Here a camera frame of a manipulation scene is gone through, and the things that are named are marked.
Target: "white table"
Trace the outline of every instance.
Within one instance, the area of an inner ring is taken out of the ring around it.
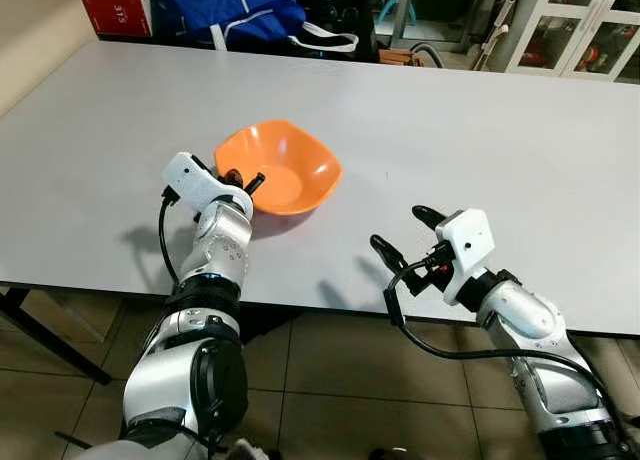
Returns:
[[[640,334],[640,90],[555,78],[399,68],[117,43],[88,45],[0,119],[0,281],[166,294],[162,170],[211,161],[236,130],[286,118],[340,159],[302,218],[258,215],[243,300],[384,312],[379,233],[412,261],[411,216],[487,211],[508,268],[571,329]],[[190,248],[169,211],[174,263]],[[407,314],[472,320],[435,290]]]

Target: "plastic bowl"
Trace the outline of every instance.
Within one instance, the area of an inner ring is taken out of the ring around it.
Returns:
[[[342,167],[322,143],[286,120],[244,128],[215,150],[221,175],[235,168],[245,184],[262,172],[266,180],[256,190],[256,208],[276,215],[313,210],[333,193]]]

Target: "red box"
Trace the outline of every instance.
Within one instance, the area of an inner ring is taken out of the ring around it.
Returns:
[[[150,37],[151,0],[82,0],[98,34]]]

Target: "blue tote bag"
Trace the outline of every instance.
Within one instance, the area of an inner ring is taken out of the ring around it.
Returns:
[[[334,34],[307,22],[295,0],[157,0],[157,4],[161,23],[179,26],[175,35],[212,41],[217,50],[247,40],[288,40],[299,47],[333,52],[353,52],[358,44],[356,35]],[[301,34],[305,41],[298,39]],[[342,41],[322,46],[309,39]]]

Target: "black table leg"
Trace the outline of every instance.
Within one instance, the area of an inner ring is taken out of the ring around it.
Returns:
[[[28,293],[29,290],[26,288],[10,288],[6,295],[0,294],[0,313],[65,362],[73,365],[96,382],[102,385],[108,384],[111,377],[104,370],[87,360],[68,343],[20,308]]]

